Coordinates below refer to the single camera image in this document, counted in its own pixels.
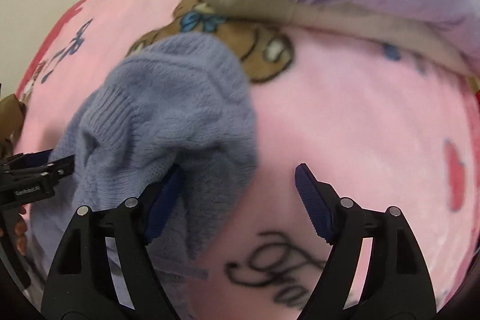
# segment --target blue knit sweater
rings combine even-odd
[[[117,207],[174,163],[186,187],[162,236],[147,247],[182,319],[193,316],[188,264],[225,222],[255,169],[255,118],[239,60],[210,35],[188,33],[127,58],[78,110],[55,160],[75,154],[56,196],[32,205],[35,262],[46,273],[75,210]],[[109,258],[119,300],[131,306],[114,242]]]

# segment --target sweater cuff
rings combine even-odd
[[[132,118],[129,97],[118,88],[102,87],[82,118],[81,134],[92,136],[99,146],[124,150],[131,139]]]

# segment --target person's hand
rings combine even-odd
[[[27,211],[24,206],[20,207],[20,214],[26,214]],[[27,223],[22,216],[19,216],[19,220],[15,225],[15,234],[17,236],[17,250],[23,256],[27,253],[27,237],[25,236],[27,232]],[[0,228],[0,238],[3,236],[3,230]]]

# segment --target finger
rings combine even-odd
[[[20,236],[17,239],[17,250],[20,252],[23,256],[26,255],[27,253],[27,238],[25,236]]]
[[[17,236],[22,236],[25,234],[26,231],[27,231],[27,223],[25,222],[24,219],[21,219],[15,225],[15,233]]]

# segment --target blue bow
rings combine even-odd
[[[193,31],[198,24],[202,24],[202,31],[205,33],[212,33],[217,31],[217,26],[224,24],[226,18],[215,16],[213,14],[200,14],[196,11],[190,11],[185,14],[180,20],[180,32],[188,33]]]

